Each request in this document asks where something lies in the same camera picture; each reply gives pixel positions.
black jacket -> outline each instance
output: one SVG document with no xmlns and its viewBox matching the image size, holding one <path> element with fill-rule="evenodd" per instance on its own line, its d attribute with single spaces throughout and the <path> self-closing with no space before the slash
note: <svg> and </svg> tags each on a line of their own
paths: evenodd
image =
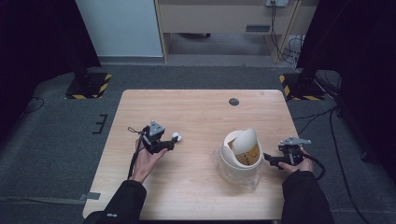
<svg viewBox="0 0 396 224">
<path fill-rule="evenodd" d="M 326 197 L 311 172 L 294 172 L 282 187 L 285 198 L 282 224 L 334 223 Z M 142 184 L 125 180 L 105 211 L 90 214 L 84 224 L 139 223 L 146 195 Z"/>
</svg>

white wall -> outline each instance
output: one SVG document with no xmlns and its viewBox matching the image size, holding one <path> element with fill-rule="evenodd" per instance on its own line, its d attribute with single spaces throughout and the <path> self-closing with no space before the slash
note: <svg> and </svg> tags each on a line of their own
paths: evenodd
<svg viewBox="0 0 396 224">
<path fill-rule="evenodd" d="M 153 0 L 76 2 L 98 56 L 163 56 Z"/>
</svg>

black curtain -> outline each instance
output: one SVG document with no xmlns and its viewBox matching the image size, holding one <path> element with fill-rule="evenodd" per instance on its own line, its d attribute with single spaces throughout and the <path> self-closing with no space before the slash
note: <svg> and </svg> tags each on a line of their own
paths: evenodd
<svg viewBox="0 0 396 224">
<path fill-rule="evenodd" d="M 74 72 L 70 48 L 84 67 L 101 65 L 74 0 L 0 0 L 0 141 L 37 84 Z"/>
<path fill-rule="evenodd" d="M 336 99 L 362 149 L 396 181 L 396 1 L 319 1 L 298 67 L 342 77 Z"/>
</svg>

table top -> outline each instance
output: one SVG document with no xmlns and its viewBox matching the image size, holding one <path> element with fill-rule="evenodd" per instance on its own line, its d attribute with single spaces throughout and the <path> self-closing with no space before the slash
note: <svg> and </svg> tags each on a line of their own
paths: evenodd
<svg viewBox="0 0 396 224">
<path fill-rule="evenodd" d="M 230 105 L 235 98 L 239 105 Z M 228 133 L 253 128 L 262 150 L 280 156 L 279 142 L 298 136 L 284 100 L 275 90 L 129 90 L 121 97 L 83 216 L 102 211 L 128 175 L 138 131 L 155 120 L 165 128 L 162 141 L 178 132 L 183 140 L 168 151 L 146 179 L 141 219 L 280 219 L 285 173 L 263 163 L 258 187 L 225 182 L 213 151 Z"/>
</svg>

hand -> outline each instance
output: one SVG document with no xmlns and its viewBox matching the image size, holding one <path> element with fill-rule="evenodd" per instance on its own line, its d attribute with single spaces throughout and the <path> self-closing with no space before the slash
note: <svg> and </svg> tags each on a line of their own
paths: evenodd
<svg viewBox="0 0 396 224">
<path fill-rule="evenodd" d="M 305 150 L 301 149 L 301 151 L 304 154 L 308 154 Z M 300 164 L 296 165 L 296 166 L 292 166 L 292 165 L 288 165 L 285 162 L 280 161 L 278 163 L 278 165 L 280 167 L 282 167 L 286 172 L 288 172 L 288 174 L 292 174 L 294 172 L 296 172 L 297 170 L 300 171 L 310 171 L 310 172 L 314 172 L 314 165 L 312 163 L 312 161 L 310 159 L 304 158 L 302 162 L 300 162 Z"/>
<path fill-rule="evenodd" d="M 129 177 L 130 180 L 135 180 L 143 184 L 145 179 L 154 169 L 157 161 L 166 153 L 168 149 L 164 148 L 158 153 L 150 154 L 145 147 L 139 151 L 136 162 L 134 163 L 134 173 Z"/>
</svg>

